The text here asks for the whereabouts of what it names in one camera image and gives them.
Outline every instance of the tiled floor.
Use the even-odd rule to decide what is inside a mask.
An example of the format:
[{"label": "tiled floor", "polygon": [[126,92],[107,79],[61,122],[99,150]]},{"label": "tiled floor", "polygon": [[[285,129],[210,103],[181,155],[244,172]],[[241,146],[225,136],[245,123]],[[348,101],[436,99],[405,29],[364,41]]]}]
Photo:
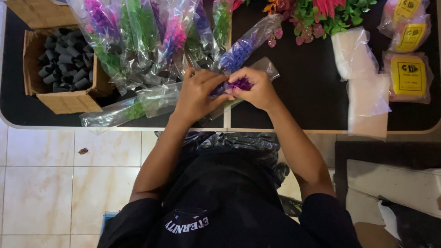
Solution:
[{"label": "tiled floor", "polygon": [[[388,141],[440,141],[440,133],[389,136]],[[336,140],[365,139],[308,136],[328,167],[334,166]],[[0,121],[1,248],[96,247],[103,213],[127,203],[155,142],[153,132],[96,136],[89,131],[8,128]],[[82,148],[89,152],[80,155]],[[292,173],[278,192],[300,199]]]}]

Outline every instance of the yellow label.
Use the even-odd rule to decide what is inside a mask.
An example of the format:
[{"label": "yellow label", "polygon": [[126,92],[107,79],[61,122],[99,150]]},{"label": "yellow label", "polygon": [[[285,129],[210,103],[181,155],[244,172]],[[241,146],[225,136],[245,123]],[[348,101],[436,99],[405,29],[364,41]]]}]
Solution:
[{"label": "yellow label", "polygon": [[393,20],[397,22],[400,17],[409,18],[418,9],[421,0],[398,0],[395,7]]},{"label": "yellow label", "polygon": [[426,67],[422,59],[417,57],[392,59],[391,67],[395,94],[426,93]]},{"label": "yellow label", "polygon": [[401,40],[395,50],[397,52],[412,52],[418,46],[424,32],[425,24],[407,24],[401,33]]}]

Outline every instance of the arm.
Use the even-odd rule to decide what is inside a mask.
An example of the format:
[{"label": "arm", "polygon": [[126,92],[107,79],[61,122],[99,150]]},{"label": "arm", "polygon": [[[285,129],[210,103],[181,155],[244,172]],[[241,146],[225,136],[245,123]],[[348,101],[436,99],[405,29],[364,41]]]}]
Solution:
[{"label": "arm", "polygon": [[215,100],[208,97],[216,86],[227,79],[224,75],[207,70],[186,70],[176,109],[155,147],[142,164],[129,202],[143,198],[159,198],[159,189],[167,183],[176,167],[188,129],[194,122],[231,98],[226,94]]},{"label": "arm", "polygon": [[247,77],[255,85],[250,91],[235,89],[231,93],[268,113],[288,166],[299,183],[302,200],[314,193],[335,197],[325,161],[277,96],[266,73],[243,68],[233,73],[229,81],[242,77]]}]

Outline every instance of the person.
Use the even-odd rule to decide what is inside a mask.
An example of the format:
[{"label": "person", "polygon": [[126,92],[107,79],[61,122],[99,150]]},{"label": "person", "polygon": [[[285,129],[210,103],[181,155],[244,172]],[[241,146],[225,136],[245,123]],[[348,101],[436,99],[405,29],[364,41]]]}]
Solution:
[{"label": "person", "polygon": [[[220,83],[243,77],[254,84],[250,91],[234,89],[209,98]],[[195,139],[200,135],[194,133],[186,138],[193,123],[234,98],[268,113],[300,186],[300,224],[284,213],[280,203],[273,151],[259,157],[260,148],[278,150],[271,146],[276,143],[273,139],[252,143],[246,142],[251,140],[248,137],[241,142],[239,135],[222,138],[222,134]],[[266,73],[243,68],[228,78],[191,68],[185,72],[175,111],[139,171],[129,203],[107,220],[98,247],[361,245],[349,213],[336,199],[322,156],[279,99]]]}]

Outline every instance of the hand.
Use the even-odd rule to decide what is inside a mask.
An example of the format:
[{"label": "hand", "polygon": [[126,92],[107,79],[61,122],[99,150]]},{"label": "hand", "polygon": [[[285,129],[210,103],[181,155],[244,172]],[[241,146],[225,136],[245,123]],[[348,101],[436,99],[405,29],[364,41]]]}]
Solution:
[{"label": "hand", "polygon": [[273,106],[282,103],[265,71],[257,71],[244,67],[231,74],[228,81],[232,83],[243,77],[247,78],[250,83],[254,84],[251,90],[246,91],[235,88],[229,90],[229,94],[243,99],[254,105],[254,107],[265,110],[266,112],[270,111]]},{"label": "hand", "polygon": [[202,69],[195,71],[194,68],[185,70],[184,82],[179,94],[179,100],[173,116],[177,116],[179,122],[191,126],[229,98],[223,94],[211,100],[209,94],[222,82],[228,80],[225,75]]}]

